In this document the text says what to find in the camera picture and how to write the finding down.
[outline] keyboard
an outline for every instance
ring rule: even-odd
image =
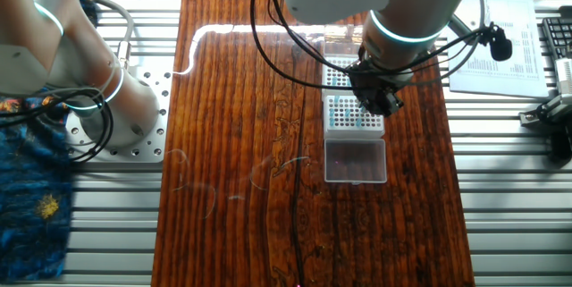
[[[543,30],[554,59],[564,58],[567,45],[572,43],[572,18],[544,19]]]

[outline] black cable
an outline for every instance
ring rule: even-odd
[[[104,106],[105,101],[102,103],[102,102],[98,102],[97,100],[94,100],[94,102],[96,103],[96,106],[98,108],[100,108],[99,112],[101,113],[101,117],[102,117],[103,125],[102,125],[101,135],[99,136],[99,139],[94,144],[94,146],[92,148],[90,148],[86,153],[83,153],[80,156],[76,156],[74,158],[71,158],[70,160],[72,162],[83,163],[84,161],[80,161],[82,158],[86,158],[86,157],[89,157],[89,159],[93,158],[96,155],[96,151],[99,148],[104,146],[105,135],[109,129],[109,122],[108,122],[109,120],[108,120],[107,111],[106,111],[108,106]]]
[[[440,61],[440,62],[438,62],[438,63],[432,63],[432,64],[430,64],[430,65],[428,65],[428,66],[425,66],[425,67],[417,68],[417,69],[415,69],[415,70],[412,70],[411,72],[421,72],[421,71],[423,71],[423,70],[425,70],[425,69],[427,69],[427,68],[431,68],[431,67],[434,67],[434,66],[436,66],[436,65],[440,65],[441,63],[447,63],[447,62],[449,62],[449,61],[451,61],[451,60],[457,58],[458,56],[460,56],[460,55],[463,53],[463,51],[465,51],[465,49],[467,49],[468,45],[469,45],[469,44],[466,43],[454,56],[449,57],[449,58],[447,58],[446,60]]]
[[[355,72],[355,71],[351,71],[348,70],[346,68],[342,68],[339,67],[333,63],[328,62],[327,60],[324,60],[323,57],[316,57],[314,55],[311,54],[311,51],[309,49],[307,49],[302,42],[300,42],[295,34],[294,31],[290,28],[290,26],[288,25],[288,22],[286,22],[286,19],[284,18],[284,15],[280,9],[280,5],[278,3],[278,0],[273,0],[273,4],[274,4],[274,8],[276,11],[276,14],[278,15],[278,18],[282,24],[282,26],[286,29],[286,31],[288,32],[288,34],[290,35],[290,37],[294,40],[294,42],[301,47],[305,52],[307,52],[310,56],[312,56],[315,60],[317,60],[319,63],[324,64],[334,70],[340,71],[340,72],[344,72],[346,74],[373,74],[373,75],[377,75],[377,76],[391,76],[391,75],[396,75],[396,74],[408,74],[411,72],[406,72],[406,70],[411,69],[421,63],[424,63],[430,59],[433,59],[435,56],[440,55],[442,52],[444,52],[445,50],[451,48],[452,46],[455,46],[456,44],[458,44],[459,42],[462,42],[468,38],[473,38],[476,37],[486,31],[488,31],[490,28],[481,28],[478,30],[474,30],[471,33],[463,36],[463,37],[459,37],[457,39],[455,39],[454,41],[450,42],[447,46],[444,46],[438,50],[433,51],[431,54],[425,55],[421,58],[416,59],[413,63],[410,63],[406,66],[400,67],[398,69],[392,69],[392,70],[383,70],[381,72],[375,71],[375,72]]]
[[[271,2],[271,1],[272,1],[272,0],[267,0],[267,1],[266,1],[266,11],[268,12],[268,17],[269,17],[270,20],[271,20],[272,22],[274,22],[276,25],[279,25],[279,26],[281,26],[281,27],[284,27],[277,19],[274,18],[273,14],[272,14],[272,10],[271,10],[271,8],[270,8],[270,2]],[[311,51],[313,52],[313,54],[315,54],[315,55],[317,55],[317,56],[319,56],[319,57],[321,57],[321,58],[324,58],[324,57],[322,56],[322,54],[320,53],[320,51],[317,50],[314,46],[312,46],[305,38],[302,38],[302,37],[298,34],[298,32],[296,32],[296,31],[292,31],[292,32],[296,35],[296,37],[297,37],[300,41],[304,42],[304,43],[311,49]]]
[[[331,89],[331,90],[354,90],[354,89],[358,89],[358,88],[352,88],[352,87],[326,86],[326,85],[322,85],[322,84],[314,84],[314,83],[306,82],[303,80],[296,79],[296,78],[290,76],[289,74],[281,71],[278,67],[276,67],[276,65],[272,62],[272,60],[270,60],[270,58],[266,54],[265,50],[262,48],[262,45],[260,43],[260,39],[258,38],[256,6],[257,6],[257,0],[250,0],[250,27],[252,28],[252,37],[254,38],[254,42],[257,46],[258,52],[260,53],[262,58],[265,60],[266,64],[268,64],[268,66],[270,66],[270,68],[272,68],[276,73],[278,73],[281,77],[283,77],[287,80],[290,80],[290,81],[298,83],[302,86],[310,87],[310,88],[314,88],[314,89]],[[359,88],[358,90],[367,90],[367,89],[375,89],[375,88]]]
[[[114,132],[114,116],[111,112],[111,108],[109,105],[104,104],[103,109],[101,110],[101,115],[104,120],[104,127],[101,131],[101,136],[94,147],[88,150],[86,153],[82,154],[81,156],[74,157],[71,161],[76,164],[84,164],[90,161],[92,158],[96,157],[101,153],[102,150],[105,149],[109,140],[111,139],[113,132]]]
[[[19,124],[22,124],[25,122],[33,121],[33,120],[37,119],[40,115],[48,113],[51,109],[60,105],[64,101],[71,99],[71,98],[74,98],[74,97],[80,97],[80,96],[91,97],[92,100],[94,101],[94,103],[96,104],[96,106],[100,108],[100,112],[101,112],[102,118],[104,120],[102,135],[99,138],[99,140],[97,141],[97,143],[94,145],[94,147],[92,147],[88,152],[84,153],[83,155],[77,156],[77,157],[74,157],[71,159],[72,162],[85,163],[85,162],[89,161],[90,159],[92,159],[93,157],[97,156],[105,148],[105,146],[107,145],[107,143],[109,142],[109,140],[113,134],[113,127],[114,127],[114,121],[113,121],[111,109],[109,108],[108,105],[105,104],[105,100],[104,100],[103,96],[101,96],[101,94],[95,90],[90,90],[90,89],[78,90],[78,91],[72,92],[71,94],[68,94],[68,95],[65,95],[63,97],[54,99],[54,100],[50,101],[50,103],[48,103],[45,106],[38,106],[38,107],[30,109],[30,110],[24,110],[24,111],[19,111],[19,112],[14,112],[14,113],[1,113],[0,118],[10,118],[10,117],[16,117],[16,116],[24,116],[24,117],[13,120],[13,121],[0,123],[0,129],[8,128],[8,127],[19,125]]]

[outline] white cable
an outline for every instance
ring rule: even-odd
[[[125,32],[125,37],[123,37],[123,41],[129,42],[131,40],[131,35],[133,34],[133,30],[135,29],[135,21],[131,14],[125,10],[124,7],[118,5],[117,3],[111,0],[94,0],[97,3],[107,6],[115,11],[117,11],[125,20],[127,20],[127,31]]]

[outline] paper sheet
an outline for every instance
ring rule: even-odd
[[[508,61],[496,62],[490,47],[479,45],[469,61],[450,76],[450,90],[517,97],[547,97],[543,58],[536,25],[533,0],[485,0],[485,24],[491,21],[505,29],[512,41],[513,54]],[[470,28],[478,28],[479,0],[463,0],[456,15]],[[448,31],[451,42],[458,36]],[[449,50],[452,57],[464,43]],[[470,46],[452,59],[449,67],[455,67],[469,51]]]

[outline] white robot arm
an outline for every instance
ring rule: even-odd
[[[369,11],[359,53],[361,66],[374,70],[395,70],[413,63],[433,46],[451,24],[458,34],[470,32],[453,13],[461,0],[285,0],[290,13],[306,23],[328,23]],[[375,85],[377,90],[354,90],[362,105],[373,114],[389,116],[403,103],[395,92],[412,74],[377,78],[350,75],[356,88]]]
[[[101,90],[114,114],[109,146],[140,140],[155,126],[158,103],[145,83],[127,72],[83,12],[79,0],[0,0],[0,94],[51,89]],[[102,118],[88,97],[66,101],[92,139]]]

